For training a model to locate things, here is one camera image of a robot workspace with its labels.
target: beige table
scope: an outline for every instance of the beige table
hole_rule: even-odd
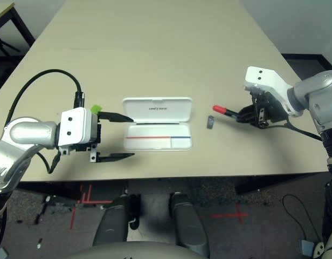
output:
[[[276,70],[288,83],[299,78],[239,1],[67,1],[0,90],[0,135],[11,102],[36,73],[63,69],[86,93],[86,107],[123,113],[125,97],[193,99],[193,148],[138,152],[112,163],[89,163],[88,152],[61,158],[48,175],[35,157],[24,181],[68,181],[177,176],[271,175],[326,171],[319,141],[287,129],[256,129],[212,111],[251,104],[243,81],[248,66]],[[72,108],[75,86],[48,74],[23,95],[14,117],[59,122]],[[212,130],[208,115],[215,115]],[[315,133],[308,112],[292,119]],[[124,152],[125,124],[102,123],[102,155]],[[55,151],[42,151],[51,162]]]

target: white wall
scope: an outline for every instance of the white wall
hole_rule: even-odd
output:
[[[64,1],[15,0],[15,8],[37,38]],[[323,54],[332,64],[332,0],[241,2],[280,52]],[[12,22],[0,29],[0,37],[24,52],[29,48]]]
[[[241,0],[281,53],[323,54],[332,64],[332,0]]]
[[[15,2],[15,9],[34,38],[37,38],[62,7],[65,0],[0,0],[0,3],[3,2]],[[0,28],[0,38],[20,49],[22,54],[29,49],[26,41],[11,21]]]

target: black table frame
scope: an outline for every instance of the black table frame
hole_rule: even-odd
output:
[[[0,17],[0,28],[8,21],[12,21],[14,23],[22,37],[24,37],[28,45],[31,47],[36,40],[14,7],[12,7],[8,12]]]

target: white plastic case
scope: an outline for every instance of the white plastic case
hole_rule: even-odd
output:
[[[192,146],[189,97],[143,97],[123,100],[127,125],[124,148],[128,151],[186,151]]]

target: cable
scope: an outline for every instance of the cable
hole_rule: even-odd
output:
[[[11,121],[11,118],[13,116],[13,113],[14,113],[14,110],[16,108],[16,105],[17,103],[19,102],[21,96],[23,95],[23,93],[26,91],[26,89],[35,81],[37,80],[39,77],[45,75],[45,74],[48,74],[48,73],[62,73],[62,74],[65,74],[67,75],[68,77],[70,77],[74,83],[76,84],[76,88],[77,88],[77,92],[75,93],[75,98],[78,97],[78,98],[81,98],[82,96],[82,90],[81,90],[81,86],[80,86],[80,83],[79,81],[75,78],[75,76],[73,76],[72,74],[64,71],[64,70],[61,70],[61,69],[49,69],[49,70],[45,70],[45,71],[42,71],[38,74],[36,74],[34,77],[32,77],[30,80],[28,80],[28,82],[21,88],[21,90],[19,91],[19,93],[16,95],[11,107],[10,107],[10,110],[9,110],[9,113],[8,113],[8,116],[6,118],[6,121],[5,121],[5,126]],[[46,170],[49,174],[51,174],[53,172],[53,170],[55,169],[56,165],[58,162],[54,162],[55,159],[57,158],[58,161],[59,161],[59,154],[57,154],[55,157],[54,157],[54,161],[52,163],[52,166],[51,166],[51,169],[50,170],[50,166],[49,166],[49,163],[47,162],[47,160],[45,159],[45,157],[40,154],[39,152],[37,153],[37,155],[42,159],[42,161],[44,162],[45,164],[45,167],[46,167]]]
[[[50,172],[50,166],[49,166],[49,163],[47,162],[46,158],[42,154],[40,154],[39,152],[37,153],[37,155],[42,159],[42,161],[44,162],[44,165],[46,167],[46,170],[49,173]]]
[[[17,96],[15,97],[14,99],[14,102],[12,103],[11,107],[10,107],[10,110],[9,110],[9,113],[8,113],[8,116],[6,118],[6,121],[5,121],[5,126],[10,122],[11,120],[11,117],[13,116],[13,113],[14,113],[14,110],[16,108],[16,105],[17,103],[19,102],[21,96],[23,95],[23,93],[26,91],[26,89],[35,81],[37,80],[39,77],[45,75],[45,74],[48,74],[48,73],[62,73],[62,74],[65,74],[67,75],[68,77],[70,77],[74,83],[76,84],[76,88],[77,88],[77,91],[78,92],[82,92],[81,91],[81,86],[80,86],[80,83],[78,82],[78,80],[70,73],[64,71],[64,70],[61,70],[61,69],[49,69],[49,70],[45,70],[45,71],[42,71],[38,74],[36,74],[34,77],[32,77],[30,80],[28,80],[28,82],[21,88],[20,92],[17,94]]]
[[[307,237],[306,237],[306,233],[305,233],[305,230],[304,230],[304,228],[303,228],[303,226],[300,224],[300,222],[287,210],[287,208],[286,208],[286,206],[285,206],[285,198],[286,197],[288,197],[288,196],[290,196],[290,197],[293,197],[293,198],[295,198],[295,199],[297,199],[299,202],[300,202],[300,204],[302,205],[302,207],[304,208],[304,210],[305,210],[305,212],[306,212],[306,215],[307,215],[307,217],[308,217],[308,219],[310,220],[310,223],[311,223],[311,225],[312,225],[312,228],[313,228],[313,230],[314,230],[314,232],[316,233],[316,236],[317,236],[317,238],[318,238],[318,241],[320,241],[321,240],[321,238],[319,237],[319,235],[318,235],[318,233],[317,233],[317,230],[316,230],[316,228],[315,228],[315,226],[313,225],[313,222],[312,222],[312,219],[311,219],[311,217],[310,217],[310,215],[309,215],[309,213],[308,213],[308,211],[307,211],[307,209],[306,209],[306,207],[305,207],[305,205],[304,205],[304,203],[297,197],[297,196],[295,196],[295,195],[293,195],[293,194],[286,194],[286,195],[284,195],[283,197],[282,197],[282,206],[283,206],[283,208],[285,209],[285,211],[286,211],[286,213],[299,225],[299,227],[301,228],[301,231],[302,231],[302,233],[303,233],[303,235],[304,235],[304,240],[307,240]]]
[[[257,128],[260,128],[261,130],[265,130],[265,129],[268,129],[268,128],[287,128],[289,130],[292,130],[292,131],[295,131],[295,132],[298,132],[298,133],[301,133],[305,136],[308,136],[310,138],[313,138],[313,139],[316,139],[316,140],[319,140],[319,141],[322,141],[322,138],[316,134],[313,134],[311,132],[307,132],[307,131],[303,131],[302,129],[298,129],[297,127],[293,126],[293,124],[289,121],[289,117],[286,118],[286,123],[283,124],[283,125],[274,125],[274,126],[267,126],[267,127],[261,127],[259,126],[258,124],[258,111],[257,111],[257,105],[256,105],[256,100],[254,97],[252,97],[252,104],[254,106],[254,112],[255,112],[255,115],[254,115],[254,126],[256,126]]]
[[[0,229],[0,245],[2,243],[3,235],[5,232],[5,225],[6,225],[6,209],[3,212],[3,217],[2,217],[2,225]]]

